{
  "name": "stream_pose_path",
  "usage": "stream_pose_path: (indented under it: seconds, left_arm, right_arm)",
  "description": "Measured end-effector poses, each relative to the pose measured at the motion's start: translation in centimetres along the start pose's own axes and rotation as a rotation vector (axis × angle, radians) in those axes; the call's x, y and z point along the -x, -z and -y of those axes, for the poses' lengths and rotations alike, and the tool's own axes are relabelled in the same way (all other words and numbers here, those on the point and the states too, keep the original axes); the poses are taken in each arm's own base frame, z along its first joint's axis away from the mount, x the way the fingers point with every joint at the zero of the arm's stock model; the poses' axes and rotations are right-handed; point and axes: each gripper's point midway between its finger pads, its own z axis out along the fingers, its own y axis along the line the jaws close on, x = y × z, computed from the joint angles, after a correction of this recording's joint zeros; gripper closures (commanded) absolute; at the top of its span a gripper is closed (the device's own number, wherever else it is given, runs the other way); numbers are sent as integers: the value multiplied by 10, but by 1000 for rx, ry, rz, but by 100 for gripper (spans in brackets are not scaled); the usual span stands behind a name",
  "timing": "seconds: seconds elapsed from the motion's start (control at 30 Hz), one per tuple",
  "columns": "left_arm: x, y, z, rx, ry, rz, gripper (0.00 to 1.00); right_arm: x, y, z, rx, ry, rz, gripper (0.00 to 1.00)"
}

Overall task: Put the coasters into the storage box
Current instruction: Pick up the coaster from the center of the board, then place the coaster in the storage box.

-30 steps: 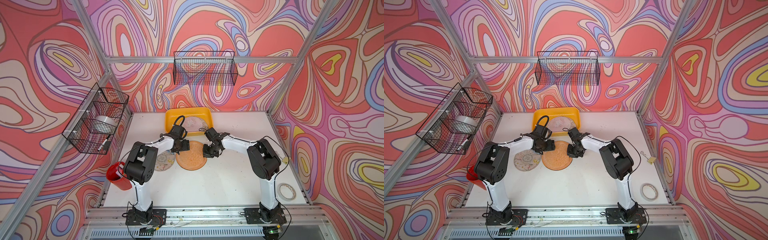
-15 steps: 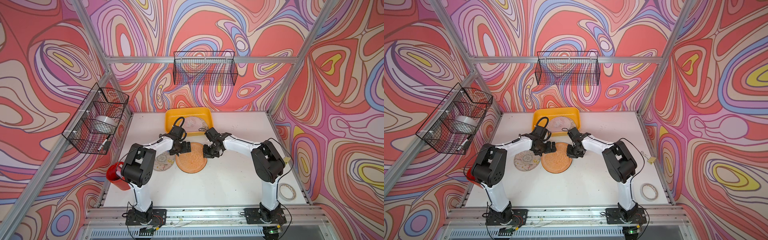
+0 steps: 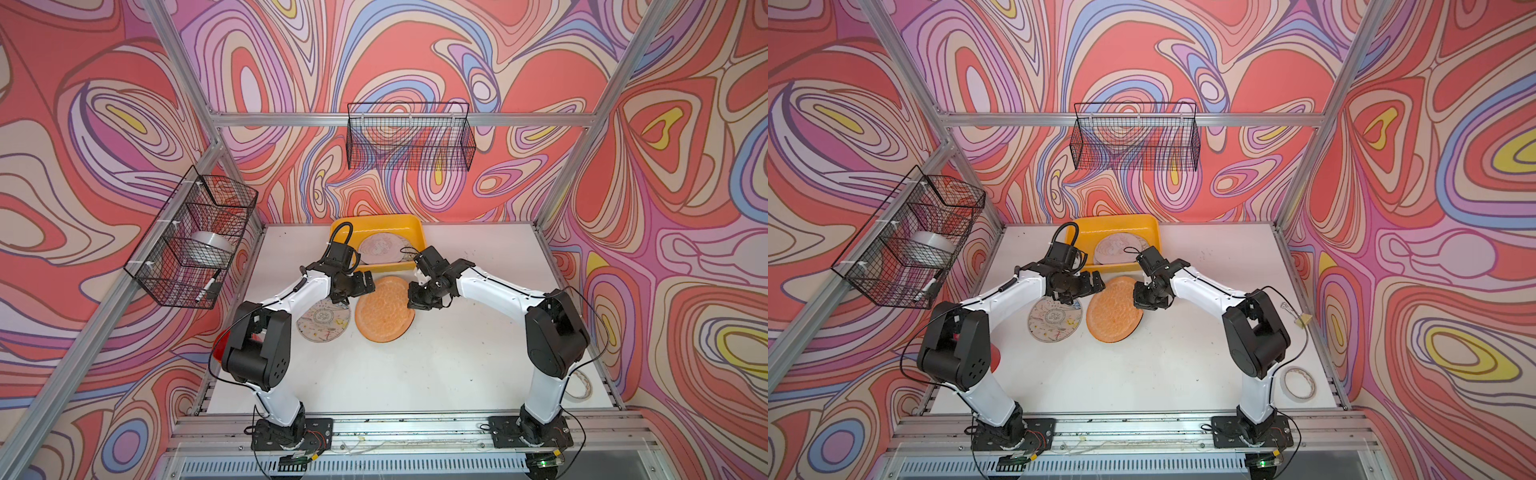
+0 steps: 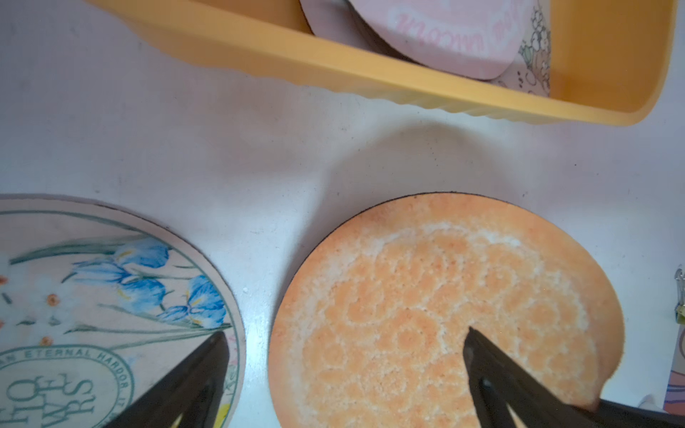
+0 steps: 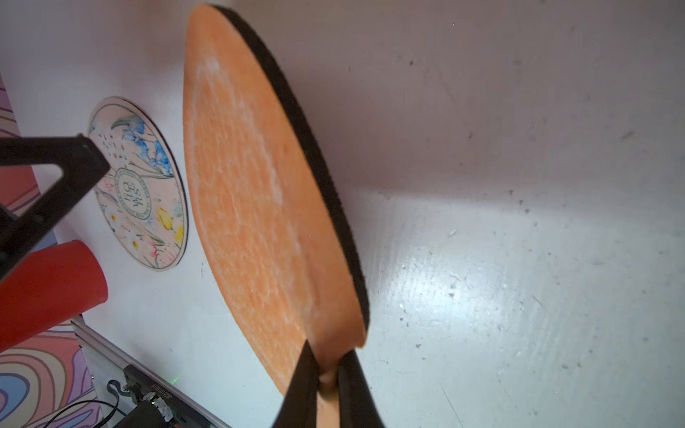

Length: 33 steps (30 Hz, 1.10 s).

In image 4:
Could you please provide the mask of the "yellow plastic storage box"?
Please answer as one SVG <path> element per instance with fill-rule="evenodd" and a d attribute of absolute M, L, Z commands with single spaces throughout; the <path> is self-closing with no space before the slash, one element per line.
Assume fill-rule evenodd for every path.
<path fill-rule="evenodd" d="M 555 1 L 552 89 L 527 95 L 316 37 L 296 1 L 102 1 L 179 60 L 472 116 L 631 126 L 666 81 L 679 1 Z"/>

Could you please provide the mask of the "orange round coaster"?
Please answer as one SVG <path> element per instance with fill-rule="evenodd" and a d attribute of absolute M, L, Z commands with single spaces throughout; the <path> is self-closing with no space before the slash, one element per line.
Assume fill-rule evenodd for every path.
<path fill-rule="evenodd" d="M 278 422 L 475 427 L 470 329 L 580 408 L 624 354 L 615 288 L 570 235 L 492 198 L 411 195 L 344 222 L 294 275 L 269 341 Z"/>

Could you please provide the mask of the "green line-art coaster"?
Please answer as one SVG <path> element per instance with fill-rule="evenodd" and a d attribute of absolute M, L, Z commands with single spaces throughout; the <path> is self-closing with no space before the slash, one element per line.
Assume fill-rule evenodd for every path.
<path fill-rule="evenodd" d="M 550 1 L 535 1 L 518 54 L 501 76 L 489 83 L 534 96 L 550 96 Z"/>

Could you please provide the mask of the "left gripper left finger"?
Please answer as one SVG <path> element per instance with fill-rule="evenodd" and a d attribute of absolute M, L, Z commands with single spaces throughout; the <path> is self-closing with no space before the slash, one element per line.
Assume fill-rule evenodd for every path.
<path fill-rule="evenodd" d="M 109 427 L 212 427 L 219 413 L 230 350 L 214 333 Z"/>

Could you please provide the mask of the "cream blue doodle coaster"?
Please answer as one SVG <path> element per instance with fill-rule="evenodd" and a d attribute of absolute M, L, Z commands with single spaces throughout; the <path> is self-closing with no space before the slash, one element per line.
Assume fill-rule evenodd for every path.
<path fill-rule="evenodd" d="M 124 210 L 2 197 L 2 426 L 107 426 L 215 333 L 228 343 L 215 420 L 226 427 L 244 383 L 245 333 L 214 265 Z"/>

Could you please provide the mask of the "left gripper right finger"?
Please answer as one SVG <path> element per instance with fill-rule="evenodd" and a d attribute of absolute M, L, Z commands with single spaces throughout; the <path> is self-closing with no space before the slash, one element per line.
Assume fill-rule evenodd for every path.
<path fill-rule="evenodd" d="M 560 401 L 474 328 L 463 357 L 476 415 L 482 427 L 683 427 L 684 417 L 601 401 L 592 412 Z"/>

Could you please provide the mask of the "pale pink cloud coaster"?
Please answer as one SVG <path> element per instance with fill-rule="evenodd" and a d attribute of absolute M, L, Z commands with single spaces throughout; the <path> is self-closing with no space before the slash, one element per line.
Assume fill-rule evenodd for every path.
<path fill-rule="evenodd" d="M 535 2 L 352 1 L 395 51 L 438 71 L 494 80 L 515 62 Z"/>

